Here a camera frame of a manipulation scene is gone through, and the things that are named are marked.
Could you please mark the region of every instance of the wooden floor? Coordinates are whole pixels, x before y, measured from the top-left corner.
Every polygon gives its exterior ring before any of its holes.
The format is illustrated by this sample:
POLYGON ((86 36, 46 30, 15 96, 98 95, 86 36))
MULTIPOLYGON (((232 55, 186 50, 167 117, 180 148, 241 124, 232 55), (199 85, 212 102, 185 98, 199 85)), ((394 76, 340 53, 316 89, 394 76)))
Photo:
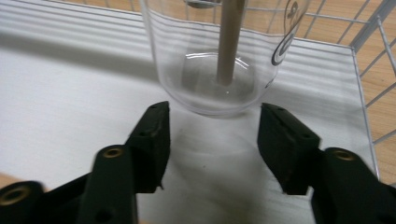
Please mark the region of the wooden floor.
MULTIPOLYGON (((176 2, 176 0, 162 0, 168 2, 176 2)), ((249 0, 249 4, 257 4, 260 0, 249 0)), ((111 7, 121 10, 140 9, 138 0, 66 0, 66 2, 74 2, 79 4, 88 4, 98 7, 111 7)), ((327 1, 320 14, 345 17, 353 19, 359 11, 365 0, 332 0, 327 1)), ((366 9, 358 17, 359 20, 368 20, 372 13, 379 6, 381 1, 370 1, 366 9)), ((321 1, 312 0, 308 12, 316 13, 321 1)), ((299 37, 304 37, 312 17, 304 17, 300 29, 298 31, 299 37)), ((309 39, 318 41, 337 43, 339 37, 348 27, 349 23, 346 21, 334 21, 330 19, 317 19, 312 26, 311 32, 307 36, 309 39)), ((356 36, 361 24, 352 25, 350 31, 341 44, 348 45, 356 36)), ((391 14, 384 21, 384 28, 387 32, 388 41, 392 41, 396 37, 396 9, 393 9, 391 14)), ((364 47, 358 52, 358 65, 360 71, 363 71, 367 65, 384 49, 384 44, 378 30, 370 37, 364 47)), ((392 49, 393 55, 396 55, 396 47, 392 49)), ((388 57, 382 57, 374 67, 364 76, 361 83, 364 90, 364 97, 366 103, 370 102, 381 91, 390 86, 396 81, 395 75, 390 66, 388 57)), ((389 133, 396 128, 396 89, 382 97, 377 103, 368 108, 368 117, 370 120, 373 139, 378 139, 385 133, 389 133)), ((376 156, 378 160, 378 167, 380 170, 381 180, 387 184, 396 182, 396 135, 392 136, 385 142, 375 146, 376 156)), ((4 175, 0 178, 0 188, 8 183, 15 181, 11 176, 4 175)))

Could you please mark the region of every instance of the white surface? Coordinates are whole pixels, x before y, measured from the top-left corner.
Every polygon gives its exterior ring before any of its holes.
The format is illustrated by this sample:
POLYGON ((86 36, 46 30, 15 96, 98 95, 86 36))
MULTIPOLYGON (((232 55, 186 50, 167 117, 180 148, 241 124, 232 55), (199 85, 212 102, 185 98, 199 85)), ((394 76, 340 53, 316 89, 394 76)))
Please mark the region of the white surface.
MULTIPOLYGON (((164 191, 139 195, 152 224, 313 223, 256 146, 260 115, 212 119, 160 87, 138 15, 62 3, 0 3, 0 172, 55 188, 90 171, 96 151, 122 144, 149 105, 171 103, 164 191)), ((286 107, 374 169, 350 49, 295 41, 265 102, 286 107)))

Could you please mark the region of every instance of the metal wire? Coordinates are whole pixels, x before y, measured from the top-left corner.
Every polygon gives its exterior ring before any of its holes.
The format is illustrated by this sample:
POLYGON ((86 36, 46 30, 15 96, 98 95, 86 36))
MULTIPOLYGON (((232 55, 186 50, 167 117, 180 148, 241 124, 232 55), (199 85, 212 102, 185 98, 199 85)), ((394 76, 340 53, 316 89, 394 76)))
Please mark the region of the metal wire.
POLYGON ((368 21, 353 20, 353 19, 349 19, 349 18, 328 16, 328 15, 319 15, 319 14, 309 13, 309 12, 305 13, 305 16, 310 16, 310 17, 314 17, 314 18, 331 19, 331 20, 335 20, 335 21, 350 21, 350 22, 361 23, 361 24, 369 23, 368 21))
MULTIPOLYGON (((370 2, 370 0, 366 0, 366 1, 364 2, 363 6, 361 6, 361 9, 358 11, 358 13, 356 13, 356 15, 355 15, 355 17, 353 18, 353 20, 356 20, 356 19, 361 15, 361 13, 362 13, 363 10, 367 7, 367 5, 369 4, 369 2, 370 2)), ((352 22, 348 25, 348 27, 345 29, 344 33, 343 33, 343 34, 341 35, 341 37, 338 39, 337 44, 341 43, 341 41, 342 41, 342 40, 344 39, 344 37, 347 35, 347 33, 349 32, 350 28, 352 27, 352 25, 353 25, 354 23, 355 23, 355 22, 352 21, 352 22)))
POLYGON ((395 59, 393 58, 392 51, 391 51, 390 46, 388 44, 387 35, 385 34, 385 30, 384 30, 384 27, 382 26, 382 21, 381 21, 381 18, 379 16, 378 16, 378 21, 377 22, 378 22, 379 33, 381 33, 382 40, 384 41, 385 51, 388 54, 390 64, 392 65, 392 68, 393 68, 393 73, 396 76, 396 62, 395 62, 395 59))
MULTIPOLYGON (((396 38, 393 39, 393 41, 390 43, 389 47, 392 48, 393 45, 396 44, 396 38)), ((366 73, 373 67, 374 64, 387 52, 386 49, 382 50, 376 57, 375 59, 370 62, 370 64, 364 69, 364 71, 361 73, 361 78, 366 75, 366 73)))
POLYGON ((131 5, 131 10, 134 11, 134 0, 129 0, 129 5, 131 5))
POLYGON ((213 24, 216 24, 217 7, 213 7, 213 24))
POLYGON ((349 46, 352 47, 356 52, 358 52, 377 28, 378 16, 381 18, 381 20, 385 19, 395 7, 395 0, 383 0, 381 2, 381 5, 379 5, 373 15, 370 17, 369 22, 365 24, 363 28, 361 28, 361 30, 358 32, 358 34, 355 36, 349 46))
POLYGON ((311 24, 309 24, 308 30, 306 30, 306 33, 305 33, 305 35, 304 35, 304 38, 306 38, 306 37, 309 35, 309 33, 311 32, 312 26, 314 25, 315 21, 317 20, 318 14, 319 14, 320 11, 322 10, 322 8, 323 8, 323 6, 324 6, 325 3, 326 3, 326 0, 322 0, 322 2, 320 3, 320 6, 319 6, 319 8, 318 8, 318 10, 317 10, 317 13, 316 13, 315 15, 313 15, 313 16, 314 16, 314 19, 311 21, 311 24))
MULTIPOLYGON (((356 51, 354 49, 352 49, 352 58, 353 58, 353 63, 355 65, 355 73, 356 73, 356 76, 358 77, 359 76, 358 59, 356 57, 356 51)), ((361 93, 361 104, 365 105, 363 89, 362 89, 362 86, 361 86, 361 79, 358 77, 357 80, 359 82, 359 85, 358 85, 359 86, 359 92, 361 93)), ((364 116, 364 123, 365 123, 365 126, 366 126, 367 136, 370 136, 370 140, 373 142, 373 139, 371 137, 373 135, 372 135, 372 130, 370 129, 370 122, 368 120, 367 109, 363 110, 363 116, 364 116)), ((370 151, 371 151, 371 155, 372 155, 373 165, 375 167, 375 174, 376 174, 376 177, 379 180, 380 174, 379 174, 379 168, 378 168, 378 159, 376 158, 374 144, 370 145, 370 151)))
POLYGON ((160 2, 160 9, 161 9, 161 14, 165 15, 163 13, 163 0, 158 0, 160 2))
POLYGON ((387 87, 384 91, 381 91, 381 93, 379 93, 372 101, 370 101, 370 103, 368 103, 366 107, 368 108, 370 105, 377 102, 379 99, 381 99, 385 94, 393 90, 395 87, 396 87, 396 82, 390 85, 389 87, 387 87))
MULTIPOLYGON (((248 8, 248 0, 245 1, 245 8, 248 8)), ((244 10, 243 14, 242 14, 242 26, 245 25, 245 16, 247 15, 247 11, 244 10)))
POLYGON ((396 129, 393 130, 393 131, 391 131, 390 133, 387 133, 387 134, 385 134, 384 136, 382 136, 382 137, 376 139, 376 140, 373 142, 373 144, 376 145, 376 144, 378 144, 378 143, 381 143, 381 142, 387 140, 388 138, 392 137, 392 136, 395 135, 395 134, 396 134, 396 129))
MULTIPOLYGON (((277 0, 276 8, 279 8, 279 5, 280 5, 281 2, 282 2, 282 0, 277 0)), ((268 26, 268 29, 267 29, 267 33, 269 33, 271 28, 272 28, 272 24, 273 24, 273 21, 274 21, 274 18, 276 16, 276 14, 277 14, 277 11, 274 12, 273 17, 271 18, 270 25, 268 26)))
POLYGON ((203 1, 203 0, 184 0, 184 2, 186 4, 188 4, 188 3, 199 3, 201 5, 209 5, 209 6, 212 6, 212 7, 216 7, 216 6, 221 5, 221 3, 209 2, 209 1, 203 1))
POLYGON ((190 20, 190 12, 189 12, 189 5, 188 5, 188 1, 184 1, 184 6, 185 6, 185 11, 186 11, 186 20, 189 21, 190 20))
POLYGON ((246 7, 246 10, 252 11, 273 11, 273 12, 284 12, 282 8, 267 8, 267 7, 246 7))

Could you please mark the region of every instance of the glass beaker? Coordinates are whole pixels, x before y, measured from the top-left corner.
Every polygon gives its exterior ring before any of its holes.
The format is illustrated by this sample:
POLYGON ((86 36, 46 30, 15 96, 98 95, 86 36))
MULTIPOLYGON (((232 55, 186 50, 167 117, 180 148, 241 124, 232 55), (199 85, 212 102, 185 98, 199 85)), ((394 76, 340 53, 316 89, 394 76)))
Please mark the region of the glass beaker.
POLYGON ((140 0, 159 79, 189 110, 229 115, 276 77, 310 0, 140 0))

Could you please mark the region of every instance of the wooden stick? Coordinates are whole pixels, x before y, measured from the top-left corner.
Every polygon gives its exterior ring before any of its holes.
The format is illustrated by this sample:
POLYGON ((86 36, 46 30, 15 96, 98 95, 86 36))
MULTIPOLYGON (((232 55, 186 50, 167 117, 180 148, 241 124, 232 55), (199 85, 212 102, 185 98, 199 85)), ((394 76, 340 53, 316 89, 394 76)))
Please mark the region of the wooden stick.
POLYGON ((233 68, 245 1, 222 1, 217 79, 223 86, 229 86, 233 82, 233 68))

